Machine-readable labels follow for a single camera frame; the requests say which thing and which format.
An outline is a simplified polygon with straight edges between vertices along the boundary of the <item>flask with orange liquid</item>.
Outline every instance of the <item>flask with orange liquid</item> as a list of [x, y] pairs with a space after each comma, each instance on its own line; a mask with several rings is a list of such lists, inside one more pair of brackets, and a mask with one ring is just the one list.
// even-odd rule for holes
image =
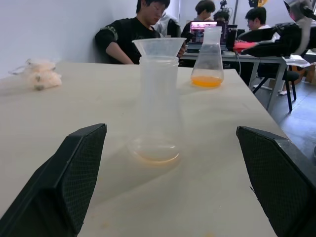
[[221, 33], [222, 27], [205, 28], [203, 45], [191, 75], [194, 85], [215, 87], [220, 86], [223, 82], [224, 71], [220, 46]]

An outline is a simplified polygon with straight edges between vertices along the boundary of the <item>laptop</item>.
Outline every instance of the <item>laptop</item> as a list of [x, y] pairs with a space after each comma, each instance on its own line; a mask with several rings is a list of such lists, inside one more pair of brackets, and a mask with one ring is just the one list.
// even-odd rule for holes
[[191, 21], [190, 33], [194, 36], [188, 43], [188, 49], [200, 49], [203, 44], [204, 30], [206, 27], [222, 27], [222, 35], [220, 40], [221, 50], [227, 51], [226, 42], [228, 36], [228, 22], [223, 21]]

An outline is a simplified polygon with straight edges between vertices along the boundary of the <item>white table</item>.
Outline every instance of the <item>white table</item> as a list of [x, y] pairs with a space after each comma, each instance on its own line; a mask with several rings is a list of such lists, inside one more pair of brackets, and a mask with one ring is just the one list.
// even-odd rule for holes
[[[267, 105], [267, 111], [269, 113], [272, 112], [273, 106], [276, 102], [277, 93], [280, 88], [282, 88], [282, 78], [286, 69], [286, 62], [283, 60], [282, 57], [263, 57], [263, 58], [256, 58], [250, 55], [235, 55], [233, 52], [223, 52], [222, 53], [222, 60], [223, 62], [245, 62], [245, 63], [253, 63], [252, 73], [249, 82], [249, 89], [252, 90], [252, 82], [255, 80], [259, 63], [274, 63], [279, 64], [279, 68], [276, 74], [276, 83], [272, 90], [271, 97], [269, 99]], [[185, 53], [181, 59], [184, 60], [197, 60], [198, 53]]]
[[235, 70], [216, 89], [179, 68], [187, 146], [176, 167], [130, 158], [139, 67], [61, 63], [61, 87], [37, 92], [0, 80], [0, 215], [71, 132], [105, 122], [98, 182], [80, 237], [275, 237], [250, 181], [239, 125], [284, 136]]

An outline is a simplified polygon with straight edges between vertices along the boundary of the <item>computer monitor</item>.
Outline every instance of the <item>computer monitor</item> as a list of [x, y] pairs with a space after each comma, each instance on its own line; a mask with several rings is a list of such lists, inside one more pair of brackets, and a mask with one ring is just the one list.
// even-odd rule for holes
[[222, 27], [221, 35], [221, 45], [226, 46], [227, 34], [228, 34], [228, 22], [223, 21], [191, 21], [190, 33], [194, 36], [192, 37], [191, 44], [202, 44], [204, 39], [204, 30], [206, 27]]
[[105, 124], [97, 124], [67, 136], [1, 218], [0, 237], [77, 236], [97, 181], [106, 132]]
[[237, 137], [252, 189], [278, 237], [316, 236], [316, 167], [288, 139], [249, 127]]

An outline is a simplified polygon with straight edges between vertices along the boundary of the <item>black t-shirt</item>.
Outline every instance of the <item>black t-shirt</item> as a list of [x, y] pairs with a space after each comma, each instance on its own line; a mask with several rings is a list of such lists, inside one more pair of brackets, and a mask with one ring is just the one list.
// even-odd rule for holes
[[[141, 57], [133, 40], [160, 38], [160, 34], [152, 28], [146, 28], [137, 18], [122, 19], [102, 28], [95, 36], [95, 41], [101, 54], [106, 53], [110, 43], [116, 42], [124, 53], [133, 61], [139, 64]], [[110, 58], [111, 63], [120, 63], [118, 60]]]

